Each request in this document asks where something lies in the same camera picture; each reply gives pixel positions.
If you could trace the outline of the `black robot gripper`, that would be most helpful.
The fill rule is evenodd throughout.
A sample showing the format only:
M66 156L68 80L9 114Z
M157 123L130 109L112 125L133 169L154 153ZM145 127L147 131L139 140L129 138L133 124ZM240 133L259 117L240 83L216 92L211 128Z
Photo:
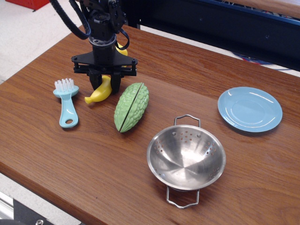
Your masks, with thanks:
M93 90L102 84L102 75L111 75L112 94L118 93L121 77L136 76L137 59L126 56L117 50L116 37L112 37L108 41L101 41L93 37L88 40L92 46L92 52L71 58L74 63L74 72L79 74L86 74L89 71L100 73L89 74Z

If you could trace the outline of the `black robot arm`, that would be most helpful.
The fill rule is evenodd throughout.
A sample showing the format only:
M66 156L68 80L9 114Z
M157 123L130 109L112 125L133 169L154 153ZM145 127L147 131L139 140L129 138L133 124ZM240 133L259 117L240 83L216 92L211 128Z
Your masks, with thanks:
M110 75L112 92L117 93L125 76L136 75L138 60L120 53L126 50L117 42L117 34L122 33L126 23L126 15L122 12L118 0L82 0L80 6L84 18L89 25L88 40L92 51L73 56L74 72L86 74L93 89L102 84L102 76Z

